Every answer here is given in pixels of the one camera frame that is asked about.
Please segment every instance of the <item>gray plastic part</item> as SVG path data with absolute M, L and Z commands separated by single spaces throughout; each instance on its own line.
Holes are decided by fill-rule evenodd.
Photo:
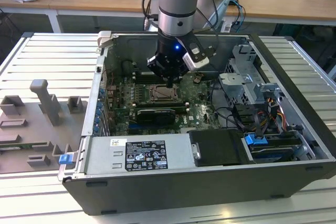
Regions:
M 70 114 L 82 113 L 84 111 L 82 99 L 80 97 L 69 97 L 68 108 Z
M 59 115 L 58 107 L 54 106 L 54 103 L 47 90 L 48 82 L 47 80 L 33 80 L 30 85 L 30 90 L 37 94 L 41 106 L 47 116 L 50 119 L 50 122 L 53 126 L 59 125 Z
M 58 147 L 57 144 L 55 144 L 54 149 L 53 149 L 52 152 L 53 152 L 53 153 L 52 153 L 52 157 L 53 157 L 53 158 L 55 159 L 55 161 L 57 161 L 57 162 L 58 162 L 58 160 L 59 160 L 59 157 L 60 157 L 62 154 L 64 154 L 64 153 L 61 151 L 61 149 Z
M 16 135 L 0 135 L 0 144 L 13 144 L 20 142 L 21 137 L 19 134 Z
M 72 148 L 69 144 L 67 144 L 67 146 L 65 147 L 64 153 L 68 153 L 68 152 L 72 152 Z
M 43 155 L 29 155 L 27 163 L 31 166 L 49 166 L 50 159 L 46 154 Z
M 5 96 L 0 103 L 0 109 L 2 109 L 7 116 L 19 115 L 16 109 L 17 106 L 24 106 L 24 103 L 18 95 Z
M 9 119 L 0 121 L 0 128 L 17 128 L 17 127 L 25 127 L 27 125 L 26 119 Z
M 60 109 L 61 109 L 61 106 L 59 105 L 57 97 L 54 94 L 51 94 L 50 98 L 51 98 L 53 106 L 55 107 L 55 109 L 57 110 L 57 112 L 59 112 Z M 39 104 L 39 107 L 40 107 L 42 113 L 45 114 L 46 112 L 44 111 L 42 104 Z
M 32 148 L 37 152 L 45 152 L 45 151 L 52 151 L 54 149 L 54 145 L 49 141 L 46 144 L 42 145 L 32 145 Z

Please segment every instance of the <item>desk leg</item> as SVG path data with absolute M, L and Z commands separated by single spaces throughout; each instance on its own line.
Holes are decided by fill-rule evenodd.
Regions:
M 63 33 L 63 28 L 58 20 L 58 14 L 56 10 L 46 10 L 46 15 L 49 17 L 51 27 L 54 33 Z
M 95 29 L 99 29 L 100 25 L 99 25 L 98 17 L 93 16 L 92 18 L 93 18 L 93 23 L 94 23 Z

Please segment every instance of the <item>robotic arm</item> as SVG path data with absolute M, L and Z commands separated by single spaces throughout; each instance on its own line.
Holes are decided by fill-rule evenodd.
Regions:
M 188 71 L 209 63 L 215 51 L 203 48 L 193 33 L 197 0 L 159 0 L 159 39 L 148 67 L 167 87 Z

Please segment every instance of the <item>white label sticker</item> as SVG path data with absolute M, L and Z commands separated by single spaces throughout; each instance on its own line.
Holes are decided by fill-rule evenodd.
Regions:
M 111 139 L 110 146 L 126 146 L 127 138 Z

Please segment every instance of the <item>slotted aluminum surface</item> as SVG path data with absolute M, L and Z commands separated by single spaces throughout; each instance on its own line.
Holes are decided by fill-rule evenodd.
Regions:
M 54 35 L 35 33 L 24 39 L 0 76 L 0 99 L 19 95 L 23 102 L 38 102 L 29 86 L 46 79 L 48 91 L 58 101 L 79 95 L 88 100 L 97 64 L 97 35 Z
M 284 37 L 260 37 L 287 75 L 336 136 L 336 84 L 295 42 Z M 270 82 L 276 82 L 265 65 Z

